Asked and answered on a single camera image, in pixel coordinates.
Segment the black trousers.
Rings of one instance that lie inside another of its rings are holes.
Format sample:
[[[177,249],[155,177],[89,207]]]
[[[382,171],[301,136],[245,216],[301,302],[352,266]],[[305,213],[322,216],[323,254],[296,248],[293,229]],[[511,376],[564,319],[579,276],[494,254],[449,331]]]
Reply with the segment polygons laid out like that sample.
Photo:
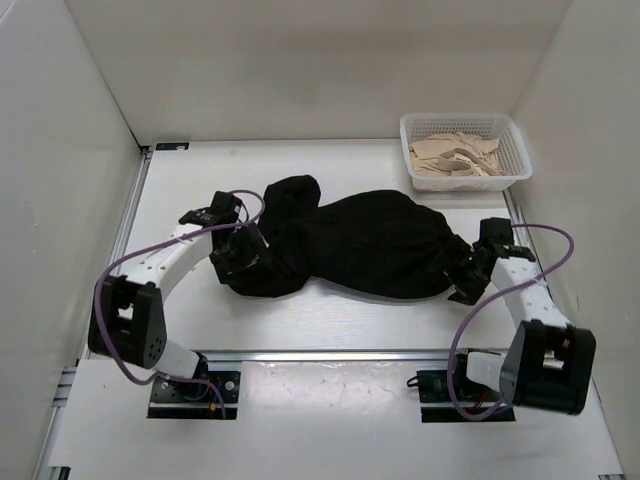
[[[446,251],[454,239],[467,244],[443,214],[397,190],[374,190],[322,205],[310,175],[269,185],[257,227],[270,255],[270,268],[254,274],[252,297],[276,298],[300,290],[310,278],[364,294],[414,300],[451,287]]]

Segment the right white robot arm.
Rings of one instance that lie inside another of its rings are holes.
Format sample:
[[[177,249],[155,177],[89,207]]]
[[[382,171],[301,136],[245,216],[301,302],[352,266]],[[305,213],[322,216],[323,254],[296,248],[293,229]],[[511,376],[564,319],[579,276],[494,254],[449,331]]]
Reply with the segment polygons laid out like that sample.
[[[454,257],[445,274],[454,288],[451,300],[471,306],[449,348],[446,387],[453,408],[467,421],[480,422],[508,407],[520,406],[568,415],[585,406],[595,357],[594,334],[575,327],[558,309],[547,276],[572,256],[538,270],[532,251],[514,242],[516,224],[504,218],[480,223],[473,245],[454,239],[446,247]],[[507,306],[516,332],[506,354],[470,351],[458,360],[458,343],[471,321],[490,303]],[[496,403],[480,413],[465,409],[484,387]]]

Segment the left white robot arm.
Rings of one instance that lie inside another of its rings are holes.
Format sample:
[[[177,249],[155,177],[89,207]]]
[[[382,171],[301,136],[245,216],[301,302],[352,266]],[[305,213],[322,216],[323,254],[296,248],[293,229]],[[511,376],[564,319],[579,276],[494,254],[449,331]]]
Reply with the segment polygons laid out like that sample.
[[[247,212],[240,194],[261,200],[250,190],[218,191],[207,207],[187,211],[169,238],[114,261],[98,278],[93,297],[87,346],[114,360],[134,384],[156,379],[174,382],[188,400],[206,395],[210,377],[205,359],[170,340],[164,302],[173,289],[214,247],[261,214]]]

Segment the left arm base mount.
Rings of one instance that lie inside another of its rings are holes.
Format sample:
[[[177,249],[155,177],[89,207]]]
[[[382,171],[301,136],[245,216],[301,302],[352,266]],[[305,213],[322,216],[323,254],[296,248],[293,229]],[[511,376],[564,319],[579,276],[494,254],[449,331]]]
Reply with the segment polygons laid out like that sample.
[[[240,370],[210,367],[198,353],[196,377],[202,383],[157,379],[152,384],[147,408],[148,419],[235,420],[241,387]]]

